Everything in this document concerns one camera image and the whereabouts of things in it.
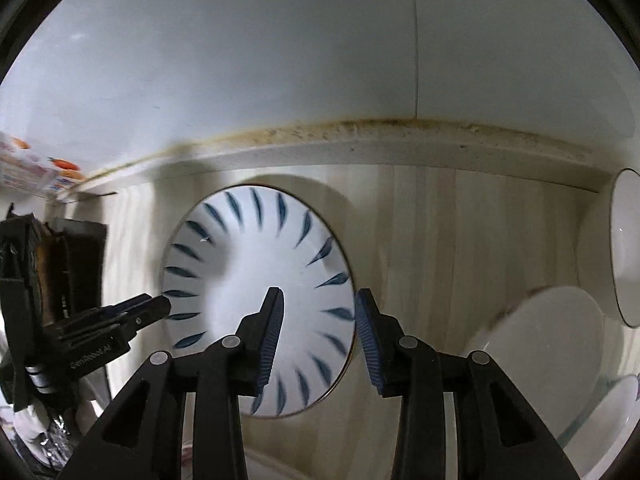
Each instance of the white plate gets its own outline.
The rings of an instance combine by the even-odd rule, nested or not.
[[[270,286],[282,289],[285,313],[269,384],[240,399],[256,416],[304,410],[341,377],[355,327],[350,272],[324,222],[284,192],[236,186],[197,204],[166,251],[174,355],[235,333]]]
[[[553,286],[498,316],[464,355],[487,352],[558,437],[591,396],[602,341],[593,298],[576,286]]]
[[[630,424],[633,430],[638,422],[637,406],[640,404],[636,403],[637,396],[638,378],[623,378],[564,447],[582,480],[600,478],[624,446],[630,434],[629,431],[625,436],[625,427]]]

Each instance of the blue leaf motif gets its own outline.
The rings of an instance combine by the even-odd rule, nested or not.
[[[195,298],[197,296],[197,294],[193,294],[192,292],[187,292],[186,290],[177,290],[176,288],[166,290],[162,294],[164,294],[165,296],[171,296],[172,298]]]
[[[287,203],[280,192],[278,192],[276,200],[278,202],[278,235],[280,235],[280,231],[282,231],[284,224],[287,222]]]
[[[254,402],[251,403],[251,414],[253,415],[255,412],[258,411],[258,408],[260,408],[260,405],[262,404],[262,394],[264,393],[264,390],[261,391],[257,397],[255,397]]]
[[[199,278],[197,274],[194,274],[189,269],[183,269],[182,267],[168,266],[164,270],[176,276],[182,276],[183,278]]]
[[[309,265],[311,265],[312,263],[315,263],[318,260],[322,260],[323,258],[326,258],[329,255],[329,253],[331,252],[332,247],[334,246],[333,243],[332,243],[333,239],[334,239],[334,237],[332,237],[332,236],[329,236],[326,239],[326,241],[324,242],[324,245],[318,251],[318,254],[316,254],[316,256],[314,256],[313,260],[311,260],[308,264],[306,264],[307,267]]]
[[[282,384],[282,380],[278,377],[278,409],[276,410],[276,416],[280,416],[282,410],[284,410],[284,405],[287,403],[287,391]]]
[[[181,312],[180,314],[171,314],[170,316],[165,317],[165,319],[170,319],[171,321],[184,321],[185,319],[191,319],[192,317],[196,317],[199,312]]]
[[[349,275],[346,272],[338,272],[334,277],[329,278],[324,283],[320,283],[320,285],[316,285],[315,288],[320,288],[325,285],[342,285],[347,282],[349,279]]]
[[[238,220],[238,225],[241,228],[244,228],[244,221],[242,220],[242,210],[240,209],[240,204],[238,203],[238,200],[236,200],[236,197],[233,196],[228,191],[225,191],[225,196],[226,196],[226,201],[228,202],[229,207],[231,208],[231,211],[234,212],[234,215]]]
[[[191,346],[191,345],[195,345],[198,341],[200,341],[200,339],[202,339],[202,336],[204,336],[207,332],[200,332],[199,334],[193,334],[193,335],[188,335],[187,337],[180,339],[180,341],[178,341],[175,345],[174,348],[175,349],[180,349],[180,348],[187,348],[187,346]]]
[[[300,233],[300,240],[298,240],[296,247],[298,247],[300,245],[300,242],[305,239],[305,237],[309,234],[309,231],[311,231],[311,211],[306,210],[305,217],[302,221],[302,232]]]
[[[296,373],[298,374],[298,383],[300,384],[300,394],[302,394],[302,402],[304,402],[306,408],[309,404],[309,382],[306,380],[306,377],[300,370],[296,369]]]
[[[341,356],[347,357],[346,347],[344,346],[343,342],[340,341],[335,335],[325,334],[325,333],[321,333],[320,335],[324,336],[324,338],[326,338],[327,341],[334,346],[334,348],[338,351],[338,353]]]
[[[262,231],[262,200],[260,200],[260,195],[253,187],[251,188],[251,198],[254,200],[255,219],[258,221],[258,229]]]
[[[182,254],[186,254],[188,257],[193,258],[194,260],[198,260],[199,262],[202,261],[202,258],[199,257],[193,249],[187,247],[184,244],[172,244],[172,247],[179,250]]]
[[[228,233],[225,221],[222,219],[222,216],[220,216],[220,213],[218,212],[218,210],[215,207],[213,207],[211,204],[207,204],[206,202],[204,203],[204,209],[207,210],[207,213],[211,215],[211,217],[218,223],[218,225],[222,228],[222,230],[225,233]]]
[[[192,231],[194,231],[197,235],[200,236],[200,241],[206,240],[209,244],[213,245],[213,240],[211,239],[211,236],[209,236],[209,233],[207,233],[207,230],[202,226],[202,224],[200,224],[199,222],[196,222],[195,220],[187,220],[185,224],[187,224],[187,226]]]
[[[343,306],[337,306],[336,308],[328,308],[323,310],[324,313],[329,314],[330,316],[337,317],[338,319],[342,319],[344,321],[353,321],[355,318],[351,313],[351,310],[348,308],[344,308]]]
[[[320,372],[324,386],[328,388],[329,386],[331,386],[331,368],[329,368],[329,365],[322,361],[321,358],[316,357],[315,355],[312,355],[311,358],[316,363],[316,367]]]

